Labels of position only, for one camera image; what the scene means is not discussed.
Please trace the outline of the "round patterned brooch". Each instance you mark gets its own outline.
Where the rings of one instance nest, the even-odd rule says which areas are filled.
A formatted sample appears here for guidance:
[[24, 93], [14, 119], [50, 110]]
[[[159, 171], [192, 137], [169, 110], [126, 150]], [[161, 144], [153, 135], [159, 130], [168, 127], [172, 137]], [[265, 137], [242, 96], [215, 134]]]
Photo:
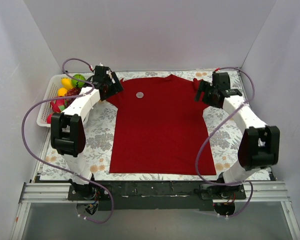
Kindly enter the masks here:
[[144, 93], [143, 92], [137, 92], [136, 93], [136, 97], [139, 98], [139, 99], [141, 99], [141, 98], [144, 97]]

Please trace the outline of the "red t-shirt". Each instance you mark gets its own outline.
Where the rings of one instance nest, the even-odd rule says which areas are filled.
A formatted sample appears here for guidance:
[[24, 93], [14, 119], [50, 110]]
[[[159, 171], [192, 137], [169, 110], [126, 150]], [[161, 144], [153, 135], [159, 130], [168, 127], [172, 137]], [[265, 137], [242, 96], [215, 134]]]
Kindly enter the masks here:
[[108, 99], [117, 108], [110, 173], [216, 174], [206, 142], [207, 105], [195, 101], [197, 79], [171, 74], [121, 84], [123, 91]]

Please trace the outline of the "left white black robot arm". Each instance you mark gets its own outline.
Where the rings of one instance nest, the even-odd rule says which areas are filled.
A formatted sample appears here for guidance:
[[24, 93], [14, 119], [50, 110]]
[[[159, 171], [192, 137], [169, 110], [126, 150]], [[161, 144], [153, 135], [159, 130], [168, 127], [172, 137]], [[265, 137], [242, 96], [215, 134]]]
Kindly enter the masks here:
[[65, 110], [54, 113], [51, 117], [51, 146], [62, 155], [72, 177], [69, 182], [75, 193], [85, 200], [96, 196], [96, 187], [90, 183], [94, 180], [89, 170], [83, 151], [86, 135], [83, 120], [98, 101], [104, 101], [123, 91], [117, 75], [109, 67], [99, 65], [93, 75], [87, 79], [77, 97]]

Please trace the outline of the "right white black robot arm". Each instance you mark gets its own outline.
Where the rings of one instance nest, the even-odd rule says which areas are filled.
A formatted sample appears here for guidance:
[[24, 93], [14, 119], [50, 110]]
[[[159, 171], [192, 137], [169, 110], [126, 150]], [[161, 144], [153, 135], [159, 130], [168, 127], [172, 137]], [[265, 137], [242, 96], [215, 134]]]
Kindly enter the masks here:
[[194, 100], [226, 111], [227, 119], [233, 119], [242, 133], [238, 160], [216, 182], [204, 180], [206, 184], [216, 186], [220, 198], [229, 198], [235, 192], [234, 186], [243, 184], [259, 170], [278, 163], [279, 128], [262, 121], [249, 106], [252, 99], [245, 99], [238, 89], [231, 88], [230, 77], [225, 68], [215, 69], [211, 82], [200, 80]]

